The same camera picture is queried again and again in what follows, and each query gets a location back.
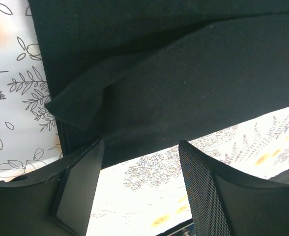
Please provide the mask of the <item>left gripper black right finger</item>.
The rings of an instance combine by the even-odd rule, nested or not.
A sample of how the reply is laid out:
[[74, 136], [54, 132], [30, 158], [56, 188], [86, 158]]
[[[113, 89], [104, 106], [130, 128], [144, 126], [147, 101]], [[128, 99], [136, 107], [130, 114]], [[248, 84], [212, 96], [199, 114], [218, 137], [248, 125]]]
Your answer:
[[185, 140], [178, 146], [199, 236], [289, 236], [289, 184], [239, 171]]

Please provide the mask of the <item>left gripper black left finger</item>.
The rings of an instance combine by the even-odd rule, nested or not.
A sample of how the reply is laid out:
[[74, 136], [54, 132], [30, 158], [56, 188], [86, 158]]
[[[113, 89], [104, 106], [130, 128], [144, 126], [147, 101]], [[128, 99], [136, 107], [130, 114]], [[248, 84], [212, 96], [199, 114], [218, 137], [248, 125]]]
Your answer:
[[103, 153], [98, 139], [36, 171], [0, 181], [0, 236], [84, 236]]

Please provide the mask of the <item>black t shirt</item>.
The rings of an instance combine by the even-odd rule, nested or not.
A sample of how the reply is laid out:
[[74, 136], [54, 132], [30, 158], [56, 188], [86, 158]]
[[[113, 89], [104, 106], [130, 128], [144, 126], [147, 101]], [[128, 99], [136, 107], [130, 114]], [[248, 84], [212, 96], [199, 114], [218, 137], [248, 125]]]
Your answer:
[[289, 0], [31, 0], [61, 148], [103, 167], [289, 106]]

